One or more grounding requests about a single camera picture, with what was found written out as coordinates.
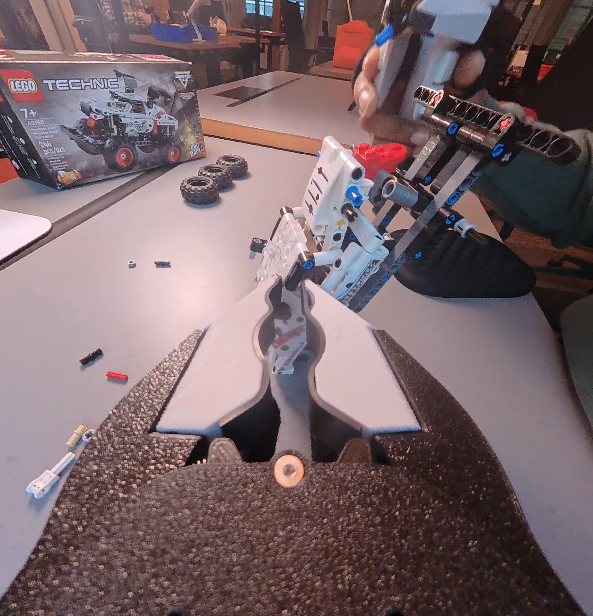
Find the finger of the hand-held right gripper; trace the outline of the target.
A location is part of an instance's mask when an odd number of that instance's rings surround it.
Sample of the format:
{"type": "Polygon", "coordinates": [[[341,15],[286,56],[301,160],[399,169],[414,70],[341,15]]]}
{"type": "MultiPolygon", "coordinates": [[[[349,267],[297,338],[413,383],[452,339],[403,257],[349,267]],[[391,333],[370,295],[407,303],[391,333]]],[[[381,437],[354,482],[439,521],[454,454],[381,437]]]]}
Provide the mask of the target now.
{"type": "Polygon", "coordinates": [[[414,30],[474,44],[499,1],[419,1],[414,5],[414,30]]]}

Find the white booklet stand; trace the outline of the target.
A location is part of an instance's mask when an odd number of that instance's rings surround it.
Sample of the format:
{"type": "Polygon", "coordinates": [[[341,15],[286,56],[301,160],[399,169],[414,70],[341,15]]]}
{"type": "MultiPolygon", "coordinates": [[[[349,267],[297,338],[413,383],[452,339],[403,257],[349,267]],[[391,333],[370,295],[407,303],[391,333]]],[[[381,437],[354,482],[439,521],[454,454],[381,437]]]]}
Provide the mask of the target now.
{"type": "Polygon", "coordinates": [[[0,263],[46,236],[52,223],[43,217],[0,209],[0,263]]]}

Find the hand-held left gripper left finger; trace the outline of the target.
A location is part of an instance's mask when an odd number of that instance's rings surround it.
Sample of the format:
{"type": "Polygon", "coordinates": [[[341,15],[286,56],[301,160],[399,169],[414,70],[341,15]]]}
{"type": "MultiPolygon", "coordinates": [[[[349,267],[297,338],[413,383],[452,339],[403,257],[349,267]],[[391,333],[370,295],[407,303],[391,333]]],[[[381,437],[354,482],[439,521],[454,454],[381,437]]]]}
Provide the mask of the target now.
{"type": "Polygon", "coordinates": [[[265,358],[274,337],[269,278],[205,329],[156,425],[161,433],[218,437],[231,420],[259,402],[270,381],[265,358]]]}

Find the black quilted pad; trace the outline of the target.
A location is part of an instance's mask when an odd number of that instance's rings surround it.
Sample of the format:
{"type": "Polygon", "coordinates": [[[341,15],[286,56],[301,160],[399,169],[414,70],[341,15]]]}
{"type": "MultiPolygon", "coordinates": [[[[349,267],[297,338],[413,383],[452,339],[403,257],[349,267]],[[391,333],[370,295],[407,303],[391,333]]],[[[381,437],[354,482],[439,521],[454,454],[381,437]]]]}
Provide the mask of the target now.
{"type": "Polygon", "coordinates": [[[431,236],[419,257],[408,258],[395,273],[406,288],[442,298],[508,298],[528,294],[536,275],[503,243],[485,235],[481,245],[452,230],[431,236]]]}

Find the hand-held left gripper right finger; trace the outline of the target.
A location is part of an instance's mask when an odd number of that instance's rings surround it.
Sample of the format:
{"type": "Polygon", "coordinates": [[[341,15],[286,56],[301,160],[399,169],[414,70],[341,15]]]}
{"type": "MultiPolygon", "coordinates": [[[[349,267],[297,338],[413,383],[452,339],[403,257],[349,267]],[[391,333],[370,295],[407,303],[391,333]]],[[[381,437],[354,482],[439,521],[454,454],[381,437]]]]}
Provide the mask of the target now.
{"type": "Polygon", "coordinates": [[[419,431],[374,328],[313,282],[305,281],[302,290],[315,355],[309,389],[316,403],[362,435],[419,431]]]}

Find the blue plastic bin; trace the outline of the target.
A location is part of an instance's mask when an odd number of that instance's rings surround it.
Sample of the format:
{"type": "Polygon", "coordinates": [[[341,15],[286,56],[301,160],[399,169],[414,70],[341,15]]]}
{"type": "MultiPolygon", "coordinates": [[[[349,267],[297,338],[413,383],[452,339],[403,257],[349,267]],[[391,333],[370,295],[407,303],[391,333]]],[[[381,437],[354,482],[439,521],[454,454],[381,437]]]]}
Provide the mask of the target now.
{"type": "Polygon", "coordinates": [[[210,42],[217,42],[218,40],[217,28],[192,23],[171,25],[154,21],[151,23],[151,32],[155,40],[164,42],[183,44],[198,39],[210,42]]]}

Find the orange red chair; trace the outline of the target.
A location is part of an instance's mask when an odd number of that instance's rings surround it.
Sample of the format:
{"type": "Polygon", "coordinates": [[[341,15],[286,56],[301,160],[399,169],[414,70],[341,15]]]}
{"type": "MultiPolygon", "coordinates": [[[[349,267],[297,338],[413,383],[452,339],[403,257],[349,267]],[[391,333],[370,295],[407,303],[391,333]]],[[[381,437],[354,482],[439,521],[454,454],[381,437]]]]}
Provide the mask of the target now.
{"type": "Polygon", "coordinates": [[[336,29],[332,66],[352,70],[371,44],[374,30],[362,20],[352,20],[336,29]]]}

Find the white lego connector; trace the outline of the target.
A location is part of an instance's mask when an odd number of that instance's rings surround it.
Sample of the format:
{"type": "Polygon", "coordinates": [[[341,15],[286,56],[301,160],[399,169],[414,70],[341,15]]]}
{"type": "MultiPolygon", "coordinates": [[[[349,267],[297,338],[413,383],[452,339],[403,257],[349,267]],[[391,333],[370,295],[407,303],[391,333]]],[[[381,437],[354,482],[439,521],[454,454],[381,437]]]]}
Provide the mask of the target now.
{"type": "Polygon", "coordinates": [[[36,499],[45,497],[58,482],[61,474],[75,461],[76,455],[73,452],[68,452],[52,469],[46,469],[39,477],[30,482],[26,492],[36,499]]]}

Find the lego set box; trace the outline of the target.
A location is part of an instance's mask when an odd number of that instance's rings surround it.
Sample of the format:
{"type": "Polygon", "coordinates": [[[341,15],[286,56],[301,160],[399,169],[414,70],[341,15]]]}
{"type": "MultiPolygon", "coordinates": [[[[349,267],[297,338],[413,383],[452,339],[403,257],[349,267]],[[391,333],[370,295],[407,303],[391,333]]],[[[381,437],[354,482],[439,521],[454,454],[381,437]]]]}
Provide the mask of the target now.
{"type": "Polygon", "coordinates": [[[192,67],[0,48],[0,144],[20,177],[59,190],[204,157],[192,67]]]}

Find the white lego truck model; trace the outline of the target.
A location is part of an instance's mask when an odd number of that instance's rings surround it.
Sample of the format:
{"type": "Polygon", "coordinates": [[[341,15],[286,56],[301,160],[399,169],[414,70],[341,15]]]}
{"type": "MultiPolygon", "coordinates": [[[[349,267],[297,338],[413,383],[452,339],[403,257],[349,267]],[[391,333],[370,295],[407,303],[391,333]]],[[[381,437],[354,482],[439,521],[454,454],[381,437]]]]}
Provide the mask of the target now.
{"type": "MultiPolygon", "coordinates": [[[[326,137],[299,208],[282,208],[269,240],[252,239],[262,255],[256,280],[285,277],[297,254],[309,251],[307,278],[354,312],[361,312],[408,258],[419,257],[437,231],[486,244],[452,207],[488,165],[506,166],[522,150],[557,165],[578,158],[579,147],[558,131],[512,114],[420,86],[425,123],[434,131],[413,160],[398,144],[344,148],[326,137]]],[[[291,374],[307,344],[307,326],[295,291],[280,291],[274,309],[270,366],[291,374]]]]}

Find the black lego tire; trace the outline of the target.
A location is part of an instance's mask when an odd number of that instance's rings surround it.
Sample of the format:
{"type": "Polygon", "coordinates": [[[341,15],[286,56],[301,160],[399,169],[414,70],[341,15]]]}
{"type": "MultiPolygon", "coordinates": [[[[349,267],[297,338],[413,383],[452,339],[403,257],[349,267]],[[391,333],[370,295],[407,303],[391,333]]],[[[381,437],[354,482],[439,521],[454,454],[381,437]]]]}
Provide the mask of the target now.
{"type": "Polygon", "coordinates": [[[214,203],[219,198],[219,187],[213,179],[196,175],[183,180],[180,184],[183,199],[192,205],[214,203]]]}
{"type": "Polygon", "coordinates": [[[198,175],[214,181],[219,190],[228,189],[233,183],[231,170],[220,163],[201,166],[198,175]]]}
{"type": "Polygon", "coordinates": [[[217,158],[216,163],[225,166],[234,179],[244,178],[248,173],[248,163],[245,158],[239,155],[221,155],[217,158]]]}

